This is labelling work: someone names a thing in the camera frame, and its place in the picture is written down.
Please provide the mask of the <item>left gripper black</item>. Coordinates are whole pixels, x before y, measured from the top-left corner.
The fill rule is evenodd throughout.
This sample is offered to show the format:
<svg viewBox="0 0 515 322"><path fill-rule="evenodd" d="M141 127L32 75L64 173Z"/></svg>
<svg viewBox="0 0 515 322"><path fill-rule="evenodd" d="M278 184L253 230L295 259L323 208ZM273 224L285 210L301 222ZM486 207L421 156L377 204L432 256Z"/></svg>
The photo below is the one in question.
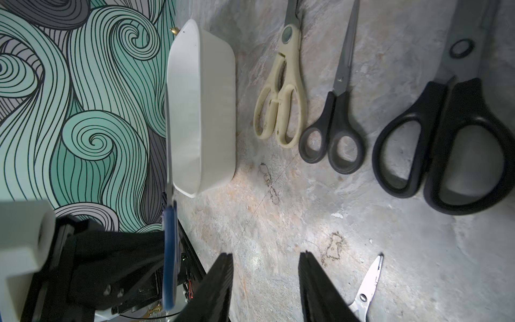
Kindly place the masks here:
<svg viewBox="0 0 515 322"><path fill-rule="evenodd" d="M163 286L164 230L107 232L93 219L71 215L57 218L55 229L22 321L93 321L96 311L133 300L157 272Z"/></svg>

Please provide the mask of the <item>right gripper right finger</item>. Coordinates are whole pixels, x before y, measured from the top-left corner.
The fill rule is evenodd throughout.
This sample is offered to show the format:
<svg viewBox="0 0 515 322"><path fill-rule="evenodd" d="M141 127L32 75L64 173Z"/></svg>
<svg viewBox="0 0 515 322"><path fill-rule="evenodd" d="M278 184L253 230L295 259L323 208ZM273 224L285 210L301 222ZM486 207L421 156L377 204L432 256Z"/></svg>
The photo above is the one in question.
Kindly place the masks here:
<svg viewBox="0 0 515 322"><path fill-rule="evenodd" d="M300 253L299 284L304 321L359 321L311 252Z"/></svg>

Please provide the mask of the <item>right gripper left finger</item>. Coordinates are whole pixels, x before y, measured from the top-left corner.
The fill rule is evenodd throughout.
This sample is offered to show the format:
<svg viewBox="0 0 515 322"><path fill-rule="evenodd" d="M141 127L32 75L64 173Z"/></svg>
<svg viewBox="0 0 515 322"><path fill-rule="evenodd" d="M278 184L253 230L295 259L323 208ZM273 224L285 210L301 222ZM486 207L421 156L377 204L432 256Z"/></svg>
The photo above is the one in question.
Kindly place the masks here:
<svg viewBox="0 0 515 322"><path fill-rule="evenodd" d="M222 253L174 321L229 321L232 286L233 254Z"/></svg>

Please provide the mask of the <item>small black scissors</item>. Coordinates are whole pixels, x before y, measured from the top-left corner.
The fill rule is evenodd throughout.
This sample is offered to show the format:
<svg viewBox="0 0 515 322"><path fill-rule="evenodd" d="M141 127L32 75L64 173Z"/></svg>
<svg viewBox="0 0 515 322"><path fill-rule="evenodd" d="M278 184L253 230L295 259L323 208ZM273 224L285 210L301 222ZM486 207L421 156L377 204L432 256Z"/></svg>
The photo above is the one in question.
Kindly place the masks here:
<svg viewBox="0 0 515 322"><path fill-rule="evenodd" d="M364 140L351 126L349 119L349 84L358 17L359 1L354 1L333 90L327 94L319 119L303 131L299 140L299 154L306 163L316 164L327 157L333 170L339 174L356 172L366 156ZM337 153L338 143L344 137L352 139L356 145L357 155L353 161L348 161Z"/></svg>
<svg viewBox="0 0 515 322"><path fill-rule="evenodd" d="M377 285L382 272L382 264L384 261L383 253L380 253L372 265L367 270L365 277L362 280L362 284L358 289L358 293L349 308L352 313L361 322L367 321L367 313L370 308L370 304L376 293Z"/></svg>

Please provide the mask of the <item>blue handled scissors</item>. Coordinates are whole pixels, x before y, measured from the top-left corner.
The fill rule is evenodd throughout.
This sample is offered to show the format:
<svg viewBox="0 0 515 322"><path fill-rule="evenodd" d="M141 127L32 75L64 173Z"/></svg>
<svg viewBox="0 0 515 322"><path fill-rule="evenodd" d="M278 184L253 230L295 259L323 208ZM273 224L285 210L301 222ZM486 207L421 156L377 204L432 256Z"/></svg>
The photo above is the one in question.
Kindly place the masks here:
<svg viewBox="0 0 515 322"><path fill-rule="evenodd" d="M165 90L164 113L166 121L166 205L163 210L164 228L164 273L162 286L162 302L166 311L171 311L176 304L178 274L181 270L181 259L178 239L178 217L176 202L173 201L172 151L170 129L170 107L168 90Z"/></svg>

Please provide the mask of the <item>cream handled scissors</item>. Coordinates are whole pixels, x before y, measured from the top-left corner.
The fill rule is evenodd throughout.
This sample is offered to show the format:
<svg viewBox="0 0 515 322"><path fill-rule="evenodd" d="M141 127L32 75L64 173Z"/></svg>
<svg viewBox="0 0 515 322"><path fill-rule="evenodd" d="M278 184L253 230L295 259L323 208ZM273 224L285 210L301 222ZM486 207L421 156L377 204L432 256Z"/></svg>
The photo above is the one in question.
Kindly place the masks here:
<svg viewBox="0 0 515 322"><path fill-rule="evenodd" d="M307 120L307 97L300 73L301 19L297 16L298 1L288 2L284 28L278 41L274 64L257 98L253 129L257 138L266 140L273 134L278 145L293 148L300 140ZM292 98L299 108L296 131L287 138Z"/></svg>

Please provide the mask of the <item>black medium scissors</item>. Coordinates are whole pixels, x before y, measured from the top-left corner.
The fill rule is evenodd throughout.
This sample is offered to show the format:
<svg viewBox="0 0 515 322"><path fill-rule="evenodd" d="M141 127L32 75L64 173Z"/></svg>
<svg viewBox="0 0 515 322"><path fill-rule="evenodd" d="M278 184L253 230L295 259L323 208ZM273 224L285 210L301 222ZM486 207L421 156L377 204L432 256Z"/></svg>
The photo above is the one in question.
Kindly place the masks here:
<svg viewBox="0 0 515 322"><path fill-rule="evenodd" d="M448 215L471 215L503 200L514 188L514 134L489 109L480 78L485 43L492 30L497 1L458 1L435 78L419 98L393 119L374 144L372 168L378 184L396 198L410 198L419 188L433 209ZM389 136L400 126L421 126L406 185L397 188L381 169L382 152ZM468 126L478 126L493 135L500 146L504 165L492 190L463 205L452 205L440 197L455 138Z"/></svg>

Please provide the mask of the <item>white plastic storage box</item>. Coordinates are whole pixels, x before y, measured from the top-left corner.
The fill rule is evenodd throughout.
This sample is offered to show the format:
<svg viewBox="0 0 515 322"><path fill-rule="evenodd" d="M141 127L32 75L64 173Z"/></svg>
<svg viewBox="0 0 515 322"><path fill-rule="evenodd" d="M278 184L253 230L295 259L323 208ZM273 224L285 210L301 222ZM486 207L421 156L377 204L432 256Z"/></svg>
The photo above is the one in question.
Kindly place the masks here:
<svg viewBox="0 0 515 322"><path fill-rule="evenodd" d="M174 187L190 198L225 186L236 171L236 59L226 41L190 19L167 68Z"/></svg>

